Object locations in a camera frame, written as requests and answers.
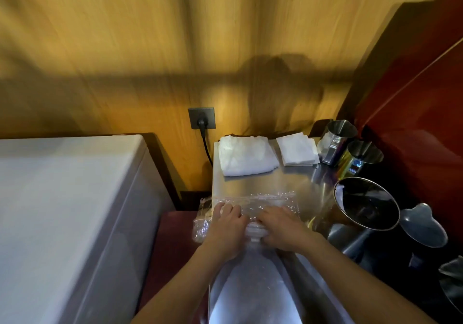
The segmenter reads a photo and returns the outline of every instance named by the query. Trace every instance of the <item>person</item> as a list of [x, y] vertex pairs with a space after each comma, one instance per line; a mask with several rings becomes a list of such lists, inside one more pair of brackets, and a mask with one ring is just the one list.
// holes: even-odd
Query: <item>person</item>
[[[321, 234], [309, 230], [288, 208], [266, 207], [258, 220], [269, 232], [263, 242], [306, 257], [355, 323], [435, 323], [413, 303], [339, 252]], [[239, 205], [217, 204], [204, 243], [131, 324], [190, 322], [220, 267], [242, 250], [249, 221], [248, 216], [241, 214]]]

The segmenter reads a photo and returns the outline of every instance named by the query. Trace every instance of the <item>folded white towel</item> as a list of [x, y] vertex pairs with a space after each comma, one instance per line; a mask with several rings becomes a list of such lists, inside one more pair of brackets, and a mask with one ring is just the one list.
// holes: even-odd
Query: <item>folded white towel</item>
[[311, 166], [320, 163], [315, 140], [302, 133], [277, 138], [285, 166]]
[[264, 173], [280, 166], [266, 137], [222, 137], [218, 158], [225, 176]]

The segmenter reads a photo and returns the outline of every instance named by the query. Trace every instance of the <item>freezer lid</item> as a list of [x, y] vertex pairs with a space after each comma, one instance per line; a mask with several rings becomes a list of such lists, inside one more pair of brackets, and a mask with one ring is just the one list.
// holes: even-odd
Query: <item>freezer lid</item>
[[0, 140], [0, 323], [56, 323], [141, 135]]

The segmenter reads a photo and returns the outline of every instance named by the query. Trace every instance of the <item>white chest freezer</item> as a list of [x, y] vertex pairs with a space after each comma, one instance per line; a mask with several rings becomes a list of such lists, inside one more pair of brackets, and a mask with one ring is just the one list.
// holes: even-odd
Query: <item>white chest freezer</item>
[[0, 140], [0, 324], [130, 322], [173, 209], [141, 135]]

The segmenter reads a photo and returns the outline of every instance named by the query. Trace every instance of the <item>wooden wall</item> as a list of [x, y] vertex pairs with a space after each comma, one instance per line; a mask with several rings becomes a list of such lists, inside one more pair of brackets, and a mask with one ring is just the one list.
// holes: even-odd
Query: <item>wooden wall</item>
[[0, 137], [147, 133], [209, 190], [189, 107], [221, 136], [334, 118], [396, 9], [422, 0], [0, 0]]

